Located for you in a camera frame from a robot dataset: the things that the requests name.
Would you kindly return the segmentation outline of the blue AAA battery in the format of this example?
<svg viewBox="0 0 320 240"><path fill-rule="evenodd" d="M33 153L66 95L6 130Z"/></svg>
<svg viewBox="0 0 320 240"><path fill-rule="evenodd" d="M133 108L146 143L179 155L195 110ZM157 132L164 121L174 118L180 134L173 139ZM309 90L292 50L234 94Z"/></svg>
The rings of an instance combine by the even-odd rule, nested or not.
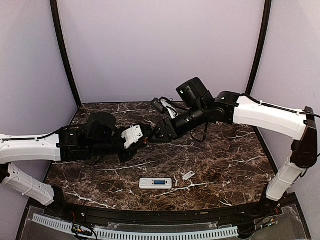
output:
<svg viewBox="0 0 320 240"><path fill-rule="evenodd" d="M154 185L166 185L167 181L166 180L153 180Z"/></svg>

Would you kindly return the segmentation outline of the white battery compartment cover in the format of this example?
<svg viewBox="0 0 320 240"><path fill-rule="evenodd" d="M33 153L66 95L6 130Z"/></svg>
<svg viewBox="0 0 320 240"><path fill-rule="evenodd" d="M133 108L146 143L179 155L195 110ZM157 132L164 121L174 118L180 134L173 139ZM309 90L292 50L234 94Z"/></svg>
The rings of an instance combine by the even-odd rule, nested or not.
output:
<svg viewBox="0 0 320 240"><path fill-rule="evenodd" d="M182 176L182 178L187 181L189 180L190 178L192 178L193 176L195 175L195 173L193 171L190 171L188 173L186 173L185 175Z"/></svg>

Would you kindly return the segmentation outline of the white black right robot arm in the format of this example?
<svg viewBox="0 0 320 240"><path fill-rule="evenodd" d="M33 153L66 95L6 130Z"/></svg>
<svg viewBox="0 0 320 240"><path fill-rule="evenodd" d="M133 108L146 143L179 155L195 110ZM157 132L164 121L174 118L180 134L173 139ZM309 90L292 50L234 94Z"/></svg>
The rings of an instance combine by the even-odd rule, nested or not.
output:
<svg viewBox="0 0 320 240"><path fill-rule="evenodd" d="M284 193L318 160L318 131L313 109L292 109L258 101L245 93L221 92L214 98L202 81L195 77L180 85L177 93L188 110L175 118L161 120L147 141L170 143L198 126L222 122L248 125L277 132L293 139L291 156L269 182L255 213L266 217Z"/></svg>

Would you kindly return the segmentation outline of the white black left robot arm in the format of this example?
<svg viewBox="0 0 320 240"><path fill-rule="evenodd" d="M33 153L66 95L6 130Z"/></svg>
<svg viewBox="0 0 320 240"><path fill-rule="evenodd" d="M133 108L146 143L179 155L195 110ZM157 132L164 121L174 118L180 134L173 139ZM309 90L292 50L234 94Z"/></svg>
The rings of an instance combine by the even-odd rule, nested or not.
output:
<svg viewBox="0 0 320 240"><path fill-rule="evenodd" d="M34 179L14 163L46 160L72 162L92 157L117 155L121 162L129 161L144 143L140 124L117 127L116 118L106 112L92 113L85 124L68 125L47 135L0 136L0 183L23 196L30 197L60 218L71 213L63 191Z"/></svg>

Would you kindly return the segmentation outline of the white remote control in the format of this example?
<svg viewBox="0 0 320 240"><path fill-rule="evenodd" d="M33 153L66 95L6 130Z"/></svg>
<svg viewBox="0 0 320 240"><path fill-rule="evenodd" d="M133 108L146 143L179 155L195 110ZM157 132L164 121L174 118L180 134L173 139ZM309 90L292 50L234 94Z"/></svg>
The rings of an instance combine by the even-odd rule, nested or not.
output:
<svg viewBox="0 0 320 240"><path fill-rule="evenodd" d="M171 178L141 178L139 188L143 190L170 190L172 188Z"/></svg>

